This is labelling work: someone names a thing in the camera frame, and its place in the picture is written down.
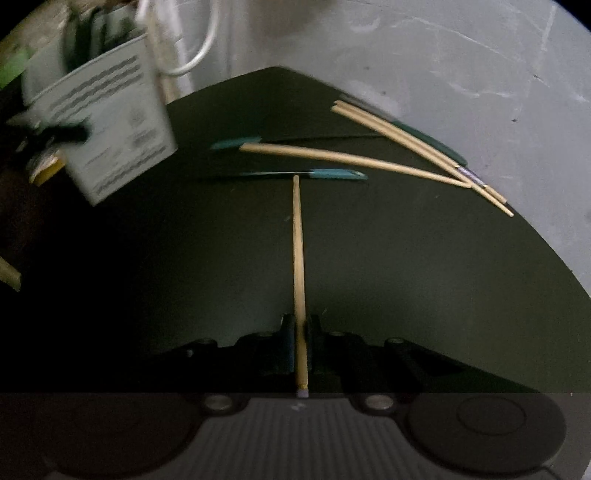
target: white cable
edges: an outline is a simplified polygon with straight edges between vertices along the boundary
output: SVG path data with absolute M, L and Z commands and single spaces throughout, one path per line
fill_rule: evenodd
M 168 75 L 170 77 L 180 77 L 190 70 L 193 70 L 204 59 L 205 55 L 207 55 L 209 50 L 212 48 L 213 42 L 217 36 L 217 29 L 220 23 L 220 3 L 221 0 L 210 0 L 209 23 L 207 25 L 207 34 L 205 35 L 205 40 L 203 40 L 203 44 L 199 48 L 199 51 L 189 62 L 180 67 L 169 68 L 158 57 L 155 59 L 156 66 L 162 74 Z M 149 6 L 150 0 L 140 0 L 137 13 L 135 15 L 135 21 L 138 25 L 146 25 L 146 17 Z

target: ribbed gray surface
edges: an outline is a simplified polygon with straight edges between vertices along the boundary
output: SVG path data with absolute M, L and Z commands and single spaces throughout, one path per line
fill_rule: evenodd
M 48 480 L 67 477 L 52 474 Z M 459 480 L 420 456 L 387 418 L 357 412 L 345 398 L 254 398 L 212 418 L 188 448 L 138 480 Z M 523 477 L 547 479 L 543 473 Z

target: gray wall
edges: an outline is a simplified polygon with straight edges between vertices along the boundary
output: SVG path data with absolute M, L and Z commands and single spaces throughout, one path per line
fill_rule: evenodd
M 445 142 L 591 292 L 591 35 L 549 0 L 223 0 L 196 89 L 284 65 Z M 206 0 L 179 5 L 187 44 Z

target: bamboo stick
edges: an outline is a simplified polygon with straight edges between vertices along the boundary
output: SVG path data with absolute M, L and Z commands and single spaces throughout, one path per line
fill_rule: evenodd
M 294 313 L 295 313 L 295 381 L 297 396 L 308 396 L 308 351 L 306 345 L 306 292 L 304 281 L 304 236 L 301 224 L 300 178 L 294 176 Z
M 263 153 L 269 155 L 286 155 L 289 157 L 300 158 L 315 158 L 317 160 L 327 160 L 339 163 L 346 163 L 349 165 L 356 165 L 358 167 L 376 168 L 378 170 L 394 171 L 396 173 L 404 173 L 414 177 L 421 177 L 424 179 L 440 181 L 458 187 L 469 188 L 466 182 L 451 179 L 437 173 L 420 170 L 419 168 L 407 167 L 405 165 L 398 165 L 397 163 L 390 163 L 375 158 L 360 157 L 358 155 L 350 155 L 348 153 L 332 152 L 329 150 L 318 150 L 316 148 L 293 147 L 291 145 L 277 145 L 264 143 L 245 143 L 240 147 L 240 151 Z
M 11 286 L 16 291 L 21 289 L 20 272 L 2 257 L 0 257 L 0 281 Z
M 393 140 L 396 143 L 408 148 L 409 150 L 421 155 L 423 158 L 445 170 L 458 180 L 466 182 L 470 188 L 478 192 L 481 196 L 486 198 L 489 202 L 491 202 L 510 217 L 514 215 L 513 212 L 503 205 L 499 199 L 487 192 L 484 188 L 474 183 L 470 178 L 459 172 L 457 169 L 459 164 L 457 162 L 444 155 L 439 150 L 427 145 L 422 140 L 413 137 L 404 130 L 401 130 L 395 125 L 390 124 L 389 122 L 386 122 L 385 120 L 382 120 L 371 113 L 365 112 L 353 105 L 342 102 L 341 100 L 337 100 L 336 105 L 334 105 L 331 110 L 335 113 L 338 113 L 339 115 L 349 118 L 356 123 L 375 130 L 390 140 Z

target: round bolt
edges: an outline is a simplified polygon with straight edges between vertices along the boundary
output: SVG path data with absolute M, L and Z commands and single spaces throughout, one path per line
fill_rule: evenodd
M 216 343 L 216 341 L 213 338 L 200 338 L 195 340 L 195 343 L 199 343 L 200 345 L 212 345 Z
M 388 410 L 394 406 L 394 400 L 387 395 L 370 395 L 365 398 L 365 406 L 371 410 Z
M 222 412 L 228 410 L 232 406 L 232 399 L 227 395 L 209 395 L 203 400 L 203 404 L 209 410 Z

